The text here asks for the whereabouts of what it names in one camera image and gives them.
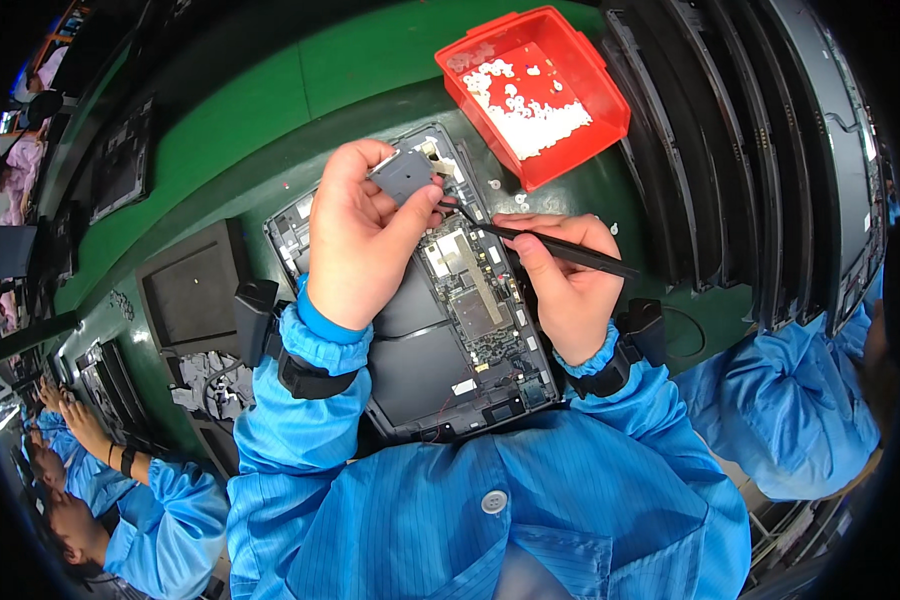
red wire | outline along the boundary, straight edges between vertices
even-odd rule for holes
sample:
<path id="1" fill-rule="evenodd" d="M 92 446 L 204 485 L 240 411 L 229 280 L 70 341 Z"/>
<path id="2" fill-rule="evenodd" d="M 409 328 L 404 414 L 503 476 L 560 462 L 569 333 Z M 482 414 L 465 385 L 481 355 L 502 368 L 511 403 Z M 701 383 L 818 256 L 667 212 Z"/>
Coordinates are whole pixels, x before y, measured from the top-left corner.
<path id="1" fill-rule="evenodd" d="M 473 375 L 469 365 L 463 368 L 463 372 L 460 374 L 460 376 L 462 377 L 467 374 L 470 374 L 471 376 Z M 444 423 L 441 423 L 441 415 L 444 414 L 444 410 L 446 410 L 447 404 L 450 403 L 450 400 L 453 397 L 454 392 L 453 390 L 451 390 L 450 395 L 448 395 L 447 399 L 443 401 L 443 406 L 440 407 L 440 410 L 436 411 L 436 435 L 433 436 L 433 439 L 431 439 L 430 441 L 424 441 L 424 444 L 436 444 L 437 440 L 441 437 L 441 433 L 444 431 L 443 427 L 441 427 L 442 425 L 444 425 Z"/>

wristband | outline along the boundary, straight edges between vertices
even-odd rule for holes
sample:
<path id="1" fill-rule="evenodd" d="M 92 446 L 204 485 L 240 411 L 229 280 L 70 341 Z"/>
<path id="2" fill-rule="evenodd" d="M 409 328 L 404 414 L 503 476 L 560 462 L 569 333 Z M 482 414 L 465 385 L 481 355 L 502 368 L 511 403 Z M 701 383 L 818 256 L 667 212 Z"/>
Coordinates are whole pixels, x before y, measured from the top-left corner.
<path id="1" fill-rule="evenodd" d="M 132 446 L 127 446 L 123 449 L 122 459 L 120 460 L 120 473 L 123 474 L 123 477 L 127 479 L 132 479 L 133 475 L 131 474 L 131 467 L 133 466 L 133 457 L 136 455 L 137 450 Z"/>

black wrist strap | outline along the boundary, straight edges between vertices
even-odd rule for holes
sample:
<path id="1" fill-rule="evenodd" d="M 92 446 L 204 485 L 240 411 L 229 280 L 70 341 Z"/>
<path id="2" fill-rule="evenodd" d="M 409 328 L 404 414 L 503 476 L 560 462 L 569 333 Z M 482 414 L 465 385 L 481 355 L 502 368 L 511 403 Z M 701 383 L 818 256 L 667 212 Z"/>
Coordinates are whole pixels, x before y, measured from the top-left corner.
<path id="1" fill-rule="evenodd" d="M 128 445 L 123 449 L 123 455 L 120 457 L 120 473 L 127 479 L 132 479 L 131 467 L 133 467 L 133 457 L 136 455 L 137 449 Z"/>
<path id="2" fill-rule="evenodd" d="M 643 353 L 633 344 L 630 336 L 621 335 L 613 346 L 613 358 L 603 369 L 593 375 L 574 377 L 567 374 L 570 387 L 580 398 L 592 394 L 598 398 L 613 396 L 630 381 L 630 367 L 643 359 Z"/>
<path id="3" fill-rule="evenodd" d="M 308 365 L 302 360 L 299 362 L 303 364 L 298 364 L 298 360 L 284 350 L 280 352 L 277 366 L 277 379 L 296 399 L 326 400 L 345 392 L 357 378 L 356 370 L 330 376 L 330 372 L 326 368 Z"/>

stack of tablet frames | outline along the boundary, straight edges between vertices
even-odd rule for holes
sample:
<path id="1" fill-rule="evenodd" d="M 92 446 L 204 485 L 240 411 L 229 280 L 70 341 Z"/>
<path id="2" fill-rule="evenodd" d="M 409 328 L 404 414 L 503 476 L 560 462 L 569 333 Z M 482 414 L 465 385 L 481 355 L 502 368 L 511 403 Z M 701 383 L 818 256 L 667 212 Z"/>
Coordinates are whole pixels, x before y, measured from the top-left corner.
<path id="1" fill-rule="evenodd" d="M 749 285 L 762 330 L 826 310 L 835 335 L 876 276 L 886 219 L 873 127 L 826 29 L 803 0 L 601 9 L 660 276 Z"/>

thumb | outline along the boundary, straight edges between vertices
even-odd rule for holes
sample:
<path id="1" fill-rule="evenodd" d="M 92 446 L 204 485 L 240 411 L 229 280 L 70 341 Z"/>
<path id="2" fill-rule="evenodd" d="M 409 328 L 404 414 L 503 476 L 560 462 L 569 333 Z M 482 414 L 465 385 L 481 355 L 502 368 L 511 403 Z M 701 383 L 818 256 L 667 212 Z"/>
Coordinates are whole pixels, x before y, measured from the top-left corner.
<path id="1" fill-rule="evenodd" d="M 436 185 L 424 185 L 413 192 L 380 233 L 384 243 L 392 252 L 409 255 L 427 229 L 427 221 L 437 203 L 443 199 L 444 190 Z"/>
<path id="2" fill-rule="evenodd" d="M 513 249 L 527 270 L 533 290 L 541 301 L 554 301 L 570 291 L 564 273 L 550 251 L 533 234 L 521 233 L 513 238 Z"/>

